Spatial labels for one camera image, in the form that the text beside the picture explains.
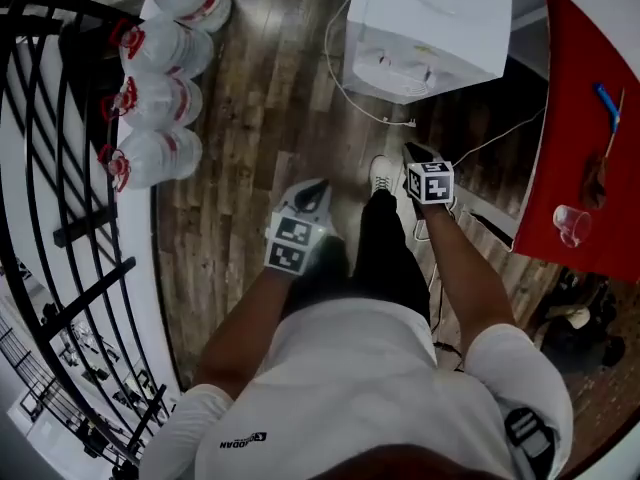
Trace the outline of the blue pen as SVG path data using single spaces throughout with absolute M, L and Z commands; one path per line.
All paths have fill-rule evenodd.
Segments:
M 596 83 L 594 85 L 594 90 L 601 102 L 605 105 L 611 120 L 611 131 L 615 133 L 618 129 L 620 122 L 620 110 L 619 107 L 614 103 L 613 99 L 605 89 L 602 83 Z

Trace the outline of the white table with red edge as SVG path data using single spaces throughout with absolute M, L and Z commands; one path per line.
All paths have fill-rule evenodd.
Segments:
M 512 0 L 504 74 L 476 93 L 488 103 L 491 137 L 455 161 L 458 202 L 509 249 L 533 190 L 548 87 L 546 0 Z

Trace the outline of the black metal railing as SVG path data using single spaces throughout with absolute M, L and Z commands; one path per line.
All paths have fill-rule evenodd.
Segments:
M 110 36 L 138 11 L 0 0 L 0 353 L 31 432 L 60 425 L 107 480 L 136 480 L 176 395 L 156 279 L 156 192 L 106 164 L 130 129 L 104 116 L 125 78 Z

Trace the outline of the person's white t-shirt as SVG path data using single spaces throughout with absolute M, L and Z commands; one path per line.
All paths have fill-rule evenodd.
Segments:
M 534 411 L 566 464 L 573 411 L 557 369 L 520 329 L 494 325 L 461 371 L 438 367 L 425 319 L 393 303 L 332 300 L 278 326 L 258 375 L 232 399 L 198 385 L 147 445 L 140 480 L 306 480 L 381 445 L 416 445 L 519 479 L 504 419 Z

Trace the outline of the black backpack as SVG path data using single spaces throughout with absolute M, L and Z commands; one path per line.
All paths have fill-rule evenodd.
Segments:
M 609 332 L 617 317 L 610 281 L 563 268 L 541 301 L 534 344 L 563 375 L 612 368 L 626 352 L 624 338 Z

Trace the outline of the person's right forearm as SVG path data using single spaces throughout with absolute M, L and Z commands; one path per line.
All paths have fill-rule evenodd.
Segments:
M 515 323 L 502 279 L 443 205 L 421 207 L 443 290 L 458 320 L 466 353 L 486 329 Z

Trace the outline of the person's black trousers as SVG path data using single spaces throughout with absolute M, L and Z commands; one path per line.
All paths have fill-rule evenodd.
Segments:
M 342 239 L 324 239 L 306 272 L 291 285 L 281 317 L 328 300 L 368 298 L 405 306 L 429 319 L 428 283 L 406 246 L 396 209 L 389 190 L 376 190 L 362 211 L 355 266 L 349 266 Z

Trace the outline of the thin stick with brown tuft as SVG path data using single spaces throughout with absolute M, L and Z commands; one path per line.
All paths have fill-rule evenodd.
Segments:
M 621 90 L 619 101 L 614 103 L 619 107 L 620 120 L 625 99 L 625 89 Z M 609 155 L 615 141 L 617 131 L 611 131 L 607 147 L 603 154 L 592 154 L 586 164 L 581 186 L 581 202 L 589 209 L 601 209 L 606 203 L 606 172 Z

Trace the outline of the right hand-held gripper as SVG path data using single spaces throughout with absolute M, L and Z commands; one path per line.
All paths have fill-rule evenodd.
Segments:
M 417 219 L 427 205 L 449 205 L 454 201 L 452 164 L 442 161 L 438 151 L 426 144 L 405 142 L 402 148 L 405 165 L 405 191 L 413 201 Z

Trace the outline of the person's left forearm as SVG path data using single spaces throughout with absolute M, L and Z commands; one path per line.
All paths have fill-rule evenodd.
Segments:
M 264 360 L 295 277 L 264 269 L 207 341 L 194 385 L 213 385 L 236 399 Z

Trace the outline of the white water dispenser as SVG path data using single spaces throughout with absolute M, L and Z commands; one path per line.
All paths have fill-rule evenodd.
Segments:
M 406 105 L 502 77 L 512 0 L 350 0 L 342 85 Z

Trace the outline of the clear plastic cup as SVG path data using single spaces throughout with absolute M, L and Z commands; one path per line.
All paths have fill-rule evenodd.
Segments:
M 567 205 L 558 205 L 554 210 L 552 222 L 564 245 L 577 248 L 589 236 L 592 218 L 586 211 Z

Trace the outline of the person's right white shoe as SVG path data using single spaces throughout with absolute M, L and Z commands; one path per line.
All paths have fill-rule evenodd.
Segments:
M 369 168 L 369 185 L 371 195 L 386 191 L 394 195 L 398 183 L 398 169 L 385 155 L 373 158 Z

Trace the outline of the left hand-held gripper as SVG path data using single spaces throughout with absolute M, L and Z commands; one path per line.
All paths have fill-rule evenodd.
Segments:
M 317 246 L 333 234 L 331 195 L 326 179 L 302 181 L 285 190 L 265 231 L 265 267 L 296 276 L 306 271 Z

